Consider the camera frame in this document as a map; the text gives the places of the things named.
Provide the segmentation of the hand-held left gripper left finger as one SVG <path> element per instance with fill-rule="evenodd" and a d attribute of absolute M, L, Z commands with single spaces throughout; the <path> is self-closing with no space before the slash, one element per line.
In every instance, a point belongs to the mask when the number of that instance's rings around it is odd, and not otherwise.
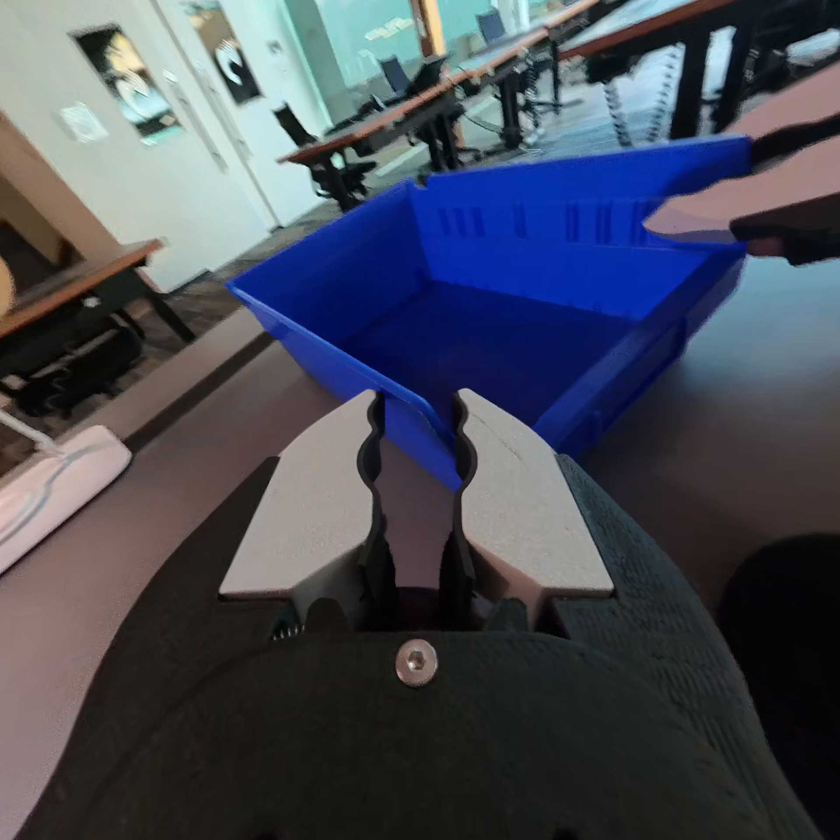
<path fill-rule="evenodd" d="M 382 394 L 367 389 L 322 416 L 281 452 L 219 585 L 226 601 L 278 599 L 300 619 L 320 599 L 357 624 L 371 601 L 362 552 L 382 523 L 375 488 Z"/>

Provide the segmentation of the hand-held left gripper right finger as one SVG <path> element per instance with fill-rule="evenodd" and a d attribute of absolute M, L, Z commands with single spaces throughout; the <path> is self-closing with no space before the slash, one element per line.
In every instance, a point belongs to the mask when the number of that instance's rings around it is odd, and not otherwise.
<path fill-rule="evenodd" d="M 537 628 L 553 598 L 616 593 L 558 454 L 524 422 L 462 388 L 454 397 L 453 534 L 466 584 L 492 604 L 518 602 Z"/>

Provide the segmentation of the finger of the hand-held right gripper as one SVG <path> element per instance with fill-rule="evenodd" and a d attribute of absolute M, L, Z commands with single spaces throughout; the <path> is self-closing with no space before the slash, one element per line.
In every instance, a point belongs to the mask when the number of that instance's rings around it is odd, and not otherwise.
<path fill-rule="evenodd" d="M 726 129 L 751 141 L 745 175 L 816 175 L 838 165 L 839 67 L 774 93 Z"/>
<path fill-rule="evenodd" d="M 756 257 L 804 266 L 839 257 L 839 174 L 826 161 L 769 170 L 675 196 L 644 220 L 681 244 L 745 245 Z"/>

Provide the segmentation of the blue plastic bin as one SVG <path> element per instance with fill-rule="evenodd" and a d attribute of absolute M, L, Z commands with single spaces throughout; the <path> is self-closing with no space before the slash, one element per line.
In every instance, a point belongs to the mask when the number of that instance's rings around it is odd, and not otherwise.
<path fill-rule="evenodd" d="M 455 490 L 453 395 L 595 446 L 735 291 L 746 248 L 644 220 L 751 169 L 745 135 L 404 180 L 227 283 L 315 381 Z"/>

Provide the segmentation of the wooden office desk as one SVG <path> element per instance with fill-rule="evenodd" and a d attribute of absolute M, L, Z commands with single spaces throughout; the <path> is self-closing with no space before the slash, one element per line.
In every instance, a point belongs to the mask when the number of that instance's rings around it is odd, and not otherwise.
<path fill-rule="evenodd" d="M 483 156 L 513 152 L 527 137 L 520 115 L 530 118 L 538 133 L 545 113 L 559 115 L 561 73 L 559 48 L 546 27 L 499 40 L 463 62 L 452 76 L 463 99 L 473 98 L 489 88 L 500 104 L 500 126 L 487 131 L 498 138 L 497 145 L 482 151 Z"/>
<path fill-rule="evenodd" d="M 617 53 L 643 56 L 675 44 L 684 46 L 669 138 L 693 137 L 711 34 L 725 27 L 751 26 L 761 2 L 628 2 L 586 28 L 560 48 L 559 59 Z"/>
<path fill-rule="evenodd" d="M 314 182 L 322 172 L 325 196 L 346 213 L 360 205 L 364 197 L 351 192 L 342 171 L 333 157 L 352 150 L 360 158 L 375 154 L 410 133 L 421 131 L 429 140 L 430 161 L 434 172 L 454 172 L 461 167 L 451 119 L 459 119 L 459 102 L 453 79 L 440 81 L 433 87 L 383 111 L 374 112 L 361 121 L 311 140 L 278 158 L 279 165 L 294 164 L 307 168 Z"/>
<path fill-rule="evenodd" d="M 43 281 L 16 301 L 1 321 L 2 376 L 33 372 L 50 364 L 73 339 L 127 313 L 138 300 L 184 343 L 195 333 L 140 270 L 165 243 L 157 238 L 121 246 L 110 256 L 82 261 Z"/>

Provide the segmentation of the white document stand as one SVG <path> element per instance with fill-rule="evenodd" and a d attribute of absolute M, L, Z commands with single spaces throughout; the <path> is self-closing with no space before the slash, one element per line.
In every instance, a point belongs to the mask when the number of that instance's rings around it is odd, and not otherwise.
<path fill-rule="evenodd" d="M 2 478 L 1 573 L 121 477 L 132 454 L 111 430 L 88 427 L 58 443 L 5 410 L 2 424 L 35 445 L 35 459 Z"/>

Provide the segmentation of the white door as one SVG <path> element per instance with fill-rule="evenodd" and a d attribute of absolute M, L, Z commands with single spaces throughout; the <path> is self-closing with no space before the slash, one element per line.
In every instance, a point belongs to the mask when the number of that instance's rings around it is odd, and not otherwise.
<path fill-rule="evenodd" d="M 98 18 L 76 26 L 69 37 L 108 93 L 112 108 L 132 128 L 143 147 L 155 150 L 165 180 L 196 190 L 213 180 L 210 162 L 226 172 L 227 164 L 196 116 L 177 75 L 160 62 L 149 63 L 148 49 L 138 47 L 140 30 L 126 17 L 129 2 L 118 2 L 120 20 Z"/>
<path fill-rule="evenodd" d="M 157 14 L 203 96 L 213 120 L 224 132 L 248 177 L 269 230 L 284 223 L 282 189 L 270 161 L 274 134 L 264 91 L 239 42 L 223 2 L 155 2 Z"/>

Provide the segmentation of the paper wall notice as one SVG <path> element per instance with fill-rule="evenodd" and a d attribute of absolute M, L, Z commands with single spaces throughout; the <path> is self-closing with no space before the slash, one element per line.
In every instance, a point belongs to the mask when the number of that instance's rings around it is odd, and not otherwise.
<path fill-rule="evenodd" d="M 57 118 L 69 135 L 81 144 L 101 143 L 110 137 L 98 117 L 80 101 L 61 108 Z"/>

